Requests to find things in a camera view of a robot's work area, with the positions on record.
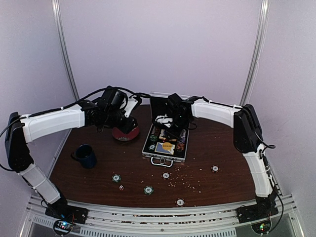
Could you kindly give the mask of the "red card deck box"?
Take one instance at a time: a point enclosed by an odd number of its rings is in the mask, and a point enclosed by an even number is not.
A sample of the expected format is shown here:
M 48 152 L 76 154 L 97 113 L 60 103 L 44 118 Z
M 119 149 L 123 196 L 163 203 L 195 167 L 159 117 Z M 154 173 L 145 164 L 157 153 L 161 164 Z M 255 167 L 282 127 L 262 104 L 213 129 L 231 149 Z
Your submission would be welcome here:
M 172 134 L 170 134 L 165 129 L 162 129 L 160 131 L 159 139 L 163 140 L 165 142 L 175 142 L 175 141 L 177 141 L 177 138 L 175 136 L 173 136 Z

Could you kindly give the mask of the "aluminium poker case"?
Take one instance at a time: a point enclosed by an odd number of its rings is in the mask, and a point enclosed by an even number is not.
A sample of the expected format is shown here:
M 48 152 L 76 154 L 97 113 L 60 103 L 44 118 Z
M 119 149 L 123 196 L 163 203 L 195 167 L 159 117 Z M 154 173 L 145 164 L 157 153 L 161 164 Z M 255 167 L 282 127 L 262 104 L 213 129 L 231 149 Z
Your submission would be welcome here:
M 142 156 L 157 166 L 184 163 L 190 125 L 194 120 L 189 96 L 159 92 L 152 92 L 150 96 L 152 124 Z

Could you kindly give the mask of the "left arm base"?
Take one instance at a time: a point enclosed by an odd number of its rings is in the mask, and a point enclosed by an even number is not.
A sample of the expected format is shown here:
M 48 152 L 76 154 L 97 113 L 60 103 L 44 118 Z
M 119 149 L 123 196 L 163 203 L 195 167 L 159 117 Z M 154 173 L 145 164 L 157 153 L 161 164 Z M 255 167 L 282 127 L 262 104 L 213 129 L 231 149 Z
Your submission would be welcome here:
M 61 237 L 68 235 L 76 224 L 85 224 L 88 209 L 68 205 L 67 200 L 62 197 L 55 203 L 51 204 L 46 200 L 42 200 L 41 204 L 45 203 L 45 214 L 56 218 L 53 223 L 53 231 Z

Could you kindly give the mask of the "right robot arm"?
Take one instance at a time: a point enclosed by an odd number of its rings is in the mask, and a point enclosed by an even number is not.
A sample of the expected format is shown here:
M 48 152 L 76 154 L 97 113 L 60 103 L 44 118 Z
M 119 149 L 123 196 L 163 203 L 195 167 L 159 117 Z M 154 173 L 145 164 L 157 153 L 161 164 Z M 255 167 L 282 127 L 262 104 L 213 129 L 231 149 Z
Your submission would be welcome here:
M 265 150 L 275 146 L 264 142 L 254 107 L 251 104 L 221 104 L 198 96 L 182 99 L 176 93 L 168 96 L 166 104 L 171 112 L 167 121 L 170 131 L 180 131 L 194 118 L 216 121 L 233 129 L 234 147 L 246 159 L 255 184 L 257 204 L 253 207 L 253 214 L 258 218 L 265 217 L 277 197 Z

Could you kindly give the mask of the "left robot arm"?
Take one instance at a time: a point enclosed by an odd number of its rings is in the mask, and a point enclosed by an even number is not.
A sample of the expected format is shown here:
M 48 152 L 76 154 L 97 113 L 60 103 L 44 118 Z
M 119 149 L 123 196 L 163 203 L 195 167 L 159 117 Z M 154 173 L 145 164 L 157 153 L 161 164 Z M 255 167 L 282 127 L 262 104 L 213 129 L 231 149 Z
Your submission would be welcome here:
M 95 126 L 97 129 L 117 127 L 124 133 L 136 127 L 132 111 L 138 106 L 134 98 L 123 102 L 107 102 L 105 106 L 83 100 L 72 105 L 37 112 L 9 115 L 5 134 L 5 150 L 9 171 L 16 172 L 46 201 L 60 219 L 71 215 L 71 208 L 62 192 L 47 173 L 40 168 L 32 155 L 37 140 L 48 140 L 54 134 L 75 128 Z

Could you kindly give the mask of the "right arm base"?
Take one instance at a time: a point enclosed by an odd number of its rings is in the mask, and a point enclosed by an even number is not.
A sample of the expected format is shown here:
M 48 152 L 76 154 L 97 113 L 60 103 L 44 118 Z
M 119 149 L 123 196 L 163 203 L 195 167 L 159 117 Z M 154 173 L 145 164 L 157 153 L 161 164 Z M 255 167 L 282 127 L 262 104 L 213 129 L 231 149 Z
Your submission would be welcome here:
M 252 230 L 259 235 L 267 235 L 272 228 L 271 217 L 278 214 L 276 194 L 268 197 L 256 196 L 256 203 L 253 205 L 242 205 L 236 209 L 239 223 L 254 222 Z

